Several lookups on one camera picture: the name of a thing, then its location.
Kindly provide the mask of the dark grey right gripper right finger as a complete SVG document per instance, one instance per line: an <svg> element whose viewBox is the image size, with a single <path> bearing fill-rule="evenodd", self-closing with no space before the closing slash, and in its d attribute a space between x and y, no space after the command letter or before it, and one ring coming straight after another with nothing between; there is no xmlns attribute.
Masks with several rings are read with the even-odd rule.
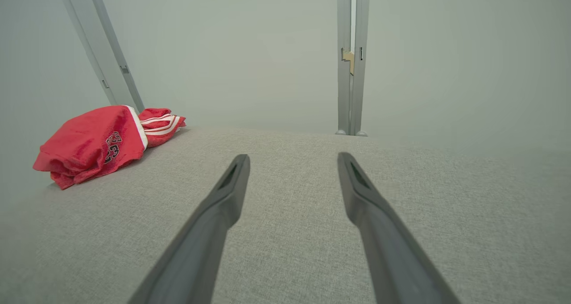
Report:
<svg viewBox="0 0 571 304"><path fill-rule="evenodd" d="M359 229L379 304L458 304L459 299L350 153L337 169L345 212Z"/></svg>

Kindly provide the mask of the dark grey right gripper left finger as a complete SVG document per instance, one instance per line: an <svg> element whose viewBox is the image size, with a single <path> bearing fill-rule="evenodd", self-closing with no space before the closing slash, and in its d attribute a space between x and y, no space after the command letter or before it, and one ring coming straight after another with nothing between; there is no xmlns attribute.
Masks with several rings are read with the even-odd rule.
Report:
<svg viewBox="0 0 571 304"><path fill-rule="evenodd" d="M237 155L140 286L131 304L209 304L228 230L239 220L250 159Z"/></svg>

